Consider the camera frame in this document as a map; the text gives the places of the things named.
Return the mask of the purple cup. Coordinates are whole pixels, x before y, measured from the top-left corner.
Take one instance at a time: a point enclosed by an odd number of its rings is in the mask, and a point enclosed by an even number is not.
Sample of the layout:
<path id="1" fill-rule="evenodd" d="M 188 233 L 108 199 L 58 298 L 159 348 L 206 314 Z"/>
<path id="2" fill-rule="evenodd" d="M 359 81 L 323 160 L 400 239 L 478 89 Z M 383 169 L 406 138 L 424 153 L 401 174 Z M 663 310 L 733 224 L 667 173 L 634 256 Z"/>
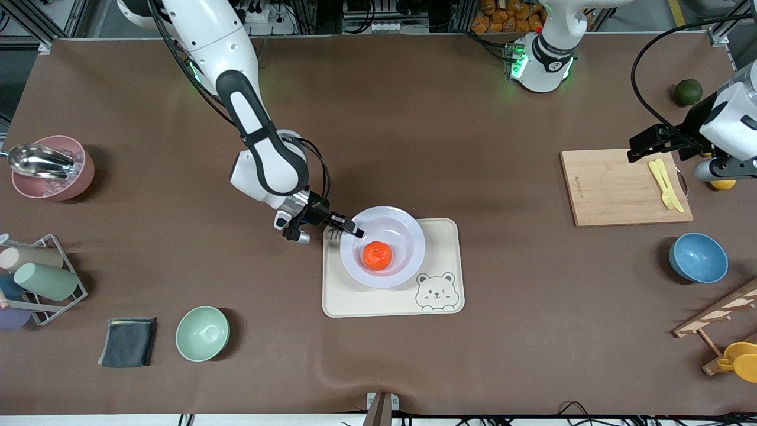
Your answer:
<path id="1" fill-rule="evenodd" d="M 0 331 L 16 331 L 30 320 L 32 313 L 19 308 L 0 308 Z"/>

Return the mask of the metal scoop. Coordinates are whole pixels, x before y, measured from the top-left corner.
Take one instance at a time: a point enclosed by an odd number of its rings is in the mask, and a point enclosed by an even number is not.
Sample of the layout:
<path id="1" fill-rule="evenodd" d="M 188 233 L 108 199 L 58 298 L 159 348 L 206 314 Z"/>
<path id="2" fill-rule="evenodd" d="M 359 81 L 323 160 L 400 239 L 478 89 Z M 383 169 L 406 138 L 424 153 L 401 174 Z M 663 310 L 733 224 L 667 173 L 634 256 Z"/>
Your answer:
<path id="1" fill-rule="evenodd" d="M 0 151 L 0 157 L 13 172 L 26 177 L 64 180 L 76 173 L 73 157 L 41 144 L 19 144 Z"/>

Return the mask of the pale green cup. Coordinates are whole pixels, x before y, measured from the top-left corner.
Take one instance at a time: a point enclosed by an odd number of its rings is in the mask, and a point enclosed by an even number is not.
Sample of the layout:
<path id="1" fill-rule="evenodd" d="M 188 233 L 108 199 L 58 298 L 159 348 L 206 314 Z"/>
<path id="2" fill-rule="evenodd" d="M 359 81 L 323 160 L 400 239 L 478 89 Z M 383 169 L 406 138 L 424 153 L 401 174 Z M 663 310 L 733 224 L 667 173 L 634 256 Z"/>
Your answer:
<path id="1" fill-rule="evenodd" d="M 17 285 L 43 298 L 61 302 L 78 288 L 78 276 L 69 270 L 39 263 L 26 263 L 14 272 Z"/>

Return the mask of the pink bowl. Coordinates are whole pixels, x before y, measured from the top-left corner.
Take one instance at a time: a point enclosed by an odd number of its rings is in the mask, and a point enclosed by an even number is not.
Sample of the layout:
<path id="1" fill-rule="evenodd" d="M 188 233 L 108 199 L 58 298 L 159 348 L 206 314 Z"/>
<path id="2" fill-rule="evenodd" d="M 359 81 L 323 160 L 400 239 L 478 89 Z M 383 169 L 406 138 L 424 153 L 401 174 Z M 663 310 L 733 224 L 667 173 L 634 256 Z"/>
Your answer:
<path id="1" fill-rule="evenodd" d="M 59 202 L 71 200 L 87 190 L 93 181 L 95 167 L 90 154 L 75 138 L 54 135 L 53 137 L 41 138 L 36 143 L 72 156 L 74 160 L 73 176 L 62 180 L 26 177 L 12 172 L 12 185 L 19 194 L 30 199 Z"/>

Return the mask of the dark green lime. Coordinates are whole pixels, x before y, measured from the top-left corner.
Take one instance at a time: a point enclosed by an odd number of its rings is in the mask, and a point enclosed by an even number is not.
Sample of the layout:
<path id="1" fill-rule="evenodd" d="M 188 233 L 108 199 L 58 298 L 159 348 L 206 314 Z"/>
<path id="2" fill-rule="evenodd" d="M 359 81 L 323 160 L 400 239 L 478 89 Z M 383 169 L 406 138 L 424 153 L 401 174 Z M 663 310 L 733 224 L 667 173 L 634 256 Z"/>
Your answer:
<path id="1" fill-rule="evenodd" d="M 697 105 L 703 97 L 703 87 L 698 80 L 679 81 L 673 90 L 673 99 L 681 107 Z"/>

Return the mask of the white round plate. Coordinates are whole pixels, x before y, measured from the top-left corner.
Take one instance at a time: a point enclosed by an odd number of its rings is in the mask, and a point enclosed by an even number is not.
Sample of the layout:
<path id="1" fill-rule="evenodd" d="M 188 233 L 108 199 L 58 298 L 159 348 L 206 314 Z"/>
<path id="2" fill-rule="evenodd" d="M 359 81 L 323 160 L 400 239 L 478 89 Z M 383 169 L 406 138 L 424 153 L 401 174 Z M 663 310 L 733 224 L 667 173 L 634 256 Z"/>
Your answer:
<path id="1" fill-rule="evenodd" d="M 357 239 L 344 233 L 339 246 L 342 264 L 358 283 L 368 288 L 395 288 L 418 272 L 426 252 L 424 232 L 413 216 L 392 206 L 361 211 L 353 219 L 365 235 Z M 365 245 L 381 241 L 390 245 L 394 257 L 386 270 L 368 270 L 361 261 Z"/>

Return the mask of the orange fruit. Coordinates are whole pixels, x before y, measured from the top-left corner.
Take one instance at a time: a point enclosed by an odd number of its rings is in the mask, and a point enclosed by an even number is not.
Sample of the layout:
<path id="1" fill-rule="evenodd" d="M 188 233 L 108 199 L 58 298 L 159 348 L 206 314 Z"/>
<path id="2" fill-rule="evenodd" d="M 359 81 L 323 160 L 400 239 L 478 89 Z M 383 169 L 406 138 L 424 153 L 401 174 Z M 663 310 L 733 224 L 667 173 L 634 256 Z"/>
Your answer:
<path id="1" fill-rule="evenodd" d="M 394 252 L 390 245 L 381 241 L 371 241 L 363 248 L 361 261 L 368 270 L 386 270 L 393 257 Z"/>

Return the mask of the wooden drying rack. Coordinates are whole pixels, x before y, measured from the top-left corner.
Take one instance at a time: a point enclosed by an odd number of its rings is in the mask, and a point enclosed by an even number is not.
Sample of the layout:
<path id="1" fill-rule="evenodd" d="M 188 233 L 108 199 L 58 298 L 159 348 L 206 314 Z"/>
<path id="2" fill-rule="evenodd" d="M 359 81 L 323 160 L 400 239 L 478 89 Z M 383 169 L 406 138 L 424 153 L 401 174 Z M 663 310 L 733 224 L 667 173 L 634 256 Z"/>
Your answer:
<path id="1" fill-rule="evenodd" d="M 715 302 L 711 307 L 706 308 L 703 312 L 698 313 L 677 326 L 671 331 L 671 334 L 675 338 L 684 338 L 686 336 L 700 337 L 715 355 L 710 362 L 702 367 L 702 371 L 708 376 L 726 374 L 727 370 L 721 369 L 717 364 L 717 361 L 724 356 L 724 350 L 721 350 L 712 341 L 704 329 L 711 324 L 730 321 L 733 314 L 737 312 L 755 308 L 757 308 L 757 278 L 750 280 L 741 286 L 741 288 L 736 289 L 733 293 Z"/>

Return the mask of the blue cup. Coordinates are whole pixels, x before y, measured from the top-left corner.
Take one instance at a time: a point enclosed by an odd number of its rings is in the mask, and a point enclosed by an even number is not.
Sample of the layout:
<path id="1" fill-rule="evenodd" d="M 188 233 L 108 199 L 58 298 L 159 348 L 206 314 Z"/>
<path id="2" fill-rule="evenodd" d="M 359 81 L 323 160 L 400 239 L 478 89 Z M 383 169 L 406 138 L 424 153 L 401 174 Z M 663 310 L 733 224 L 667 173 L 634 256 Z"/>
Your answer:
<path id="1" fill-rule="evenodd" d="M 0 290 L 5 295 L 6 299 L 20 300 L 22 296 L 23 288 L 18 286 L 11 273 L 0 273 Z"/>

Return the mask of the aluminium frame profile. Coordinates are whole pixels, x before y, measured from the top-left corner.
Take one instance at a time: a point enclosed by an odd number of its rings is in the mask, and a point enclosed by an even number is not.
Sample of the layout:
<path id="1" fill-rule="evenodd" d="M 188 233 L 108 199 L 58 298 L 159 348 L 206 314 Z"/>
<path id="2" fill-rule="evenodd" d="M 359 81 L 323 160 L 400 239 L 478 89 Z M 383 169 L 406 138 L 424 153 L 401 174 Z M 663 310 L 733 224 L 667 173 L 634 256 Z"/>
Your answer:
<path id="1" fill-rule="evenodd" d="M 753 13 L 741 12 L 735 15 L 711 19 L 711 23 L 706 28 L 708 41 L 713 47 L 724 47 L 729 43 L 728 35 L 739 24 L 753 24 L 757 26 L 757 17 Z"/>

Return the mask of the yellow plastic knife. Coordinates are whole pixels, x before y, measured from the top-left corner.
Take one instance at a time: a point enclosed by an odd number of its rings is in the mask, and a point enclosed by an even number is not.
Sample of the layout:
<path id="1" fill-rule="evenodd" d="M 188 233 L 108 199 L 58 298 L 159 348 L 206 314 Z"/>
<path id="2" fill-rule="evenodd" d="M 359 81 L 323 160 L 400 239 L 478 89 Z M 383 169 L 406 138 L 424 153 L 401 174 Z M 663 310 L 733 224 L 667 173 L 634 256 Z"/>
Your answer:
<path id="1" fill-rule="evenodd" d="M 655 159 L 653 162 L 649 162 L 649 168 L 652 169 L 652 165 L 655 166 L 655 170 L 657 172 L 652 172 L 655 177 L 659 176 L 659 185 L 661 187 L 661 198 L 662 201 L 665 203 L 666 207 L 670 210 L 677 210 L 680 213 L 685 212 L 685 209 L 683 205 L 681 204 L 680 200 L 678 199 L 678 195 L 676 192 L 674 192 L 674 188 L 672 185 L 672 181 L 668 175 L 668 171 L 665 167 L 665 162 L 663 162 L 660 157 L 658 159 Z"/>

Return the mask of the beige cup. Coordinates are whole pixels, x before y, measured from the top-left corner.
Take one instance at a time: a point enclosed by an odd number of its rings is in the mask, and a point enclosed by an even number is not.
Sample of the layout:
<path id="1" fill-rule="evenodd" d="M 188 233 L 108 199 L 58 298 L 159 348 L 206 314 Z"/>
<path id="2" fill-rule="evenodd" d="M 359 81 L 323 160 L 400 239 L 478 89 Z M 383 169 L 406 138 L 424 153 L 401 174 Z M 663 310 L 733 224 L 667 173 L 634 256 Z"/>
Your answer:
<path id="1" fill-rule="evenodd" d="M 8 247 L 0 253 L 0 269 L 10 273 L 16 272 L 27 263 L 44 264 L 61 269 L 64 259 L 55 248 L 45 247 Z"/>

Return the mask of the yellow plastic cup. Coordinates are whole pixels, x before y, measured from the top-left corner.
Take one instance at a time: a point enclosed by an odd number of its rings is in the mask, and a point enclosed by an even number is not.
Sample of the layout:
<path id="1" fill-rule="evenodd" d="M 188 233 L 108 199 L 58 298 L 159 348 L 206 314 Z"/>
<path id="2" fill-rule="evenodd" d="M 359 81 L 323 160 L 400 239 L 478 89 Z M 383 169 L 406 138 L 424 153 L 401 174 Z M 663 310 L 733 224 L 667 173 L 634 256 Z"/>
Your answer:
<path id="1" fill-rule="evenodd" d="M 757 385 L 757 354 L 743 354 L 732 361 L 733 371 L 739 378 Z"/>
<path id="2" fill-rule="evenodd" d="M 728 372 L 735 370 L 736 359 L 745 355 L 757 356 L 757 344 L 744 341 L 730 344 L 717 361 L 717 367 Z"/>

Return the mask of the dark grey folded cloth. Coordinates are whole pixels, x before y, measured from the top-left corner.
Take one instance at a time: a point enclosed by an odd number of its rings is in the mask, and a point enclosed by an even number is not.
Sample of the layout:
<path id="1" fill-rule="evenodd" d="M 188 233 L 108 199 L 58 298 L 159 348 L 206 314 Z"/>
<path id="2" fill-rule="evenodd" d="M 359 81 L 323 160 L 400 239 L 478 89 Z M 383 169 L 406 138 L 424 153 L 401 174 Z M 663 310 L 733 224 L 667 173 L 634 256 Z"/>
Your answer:
<path id="1" fill-rule="evenodd" d="M 149 366 L 157 318 L 111 318 L 98 366 L 106 369 L 135 369 Z"/>

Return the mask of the wooden cutting board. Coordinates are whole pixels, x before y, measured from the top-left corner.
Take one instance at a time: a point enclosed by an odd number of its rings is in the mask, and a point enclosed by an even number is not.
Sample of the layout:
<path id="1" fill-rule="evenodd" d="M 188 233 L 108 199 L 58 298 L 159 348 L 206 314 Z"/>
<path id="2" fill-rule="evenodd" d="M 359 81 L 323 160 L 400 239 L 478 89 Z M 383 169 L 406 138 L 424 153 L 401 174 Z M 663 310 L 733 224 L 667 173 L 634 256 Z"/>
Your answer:
<path id="1" fill-rule="evenodd" d="M 684 210 L 670 210 L 648 162 L 665 163 L 671 186 Z M 560 153 L 576 227 L 670 224 L 693 221 L 671 153 L 630 163 L 626 149 L 567 150 Z"/>

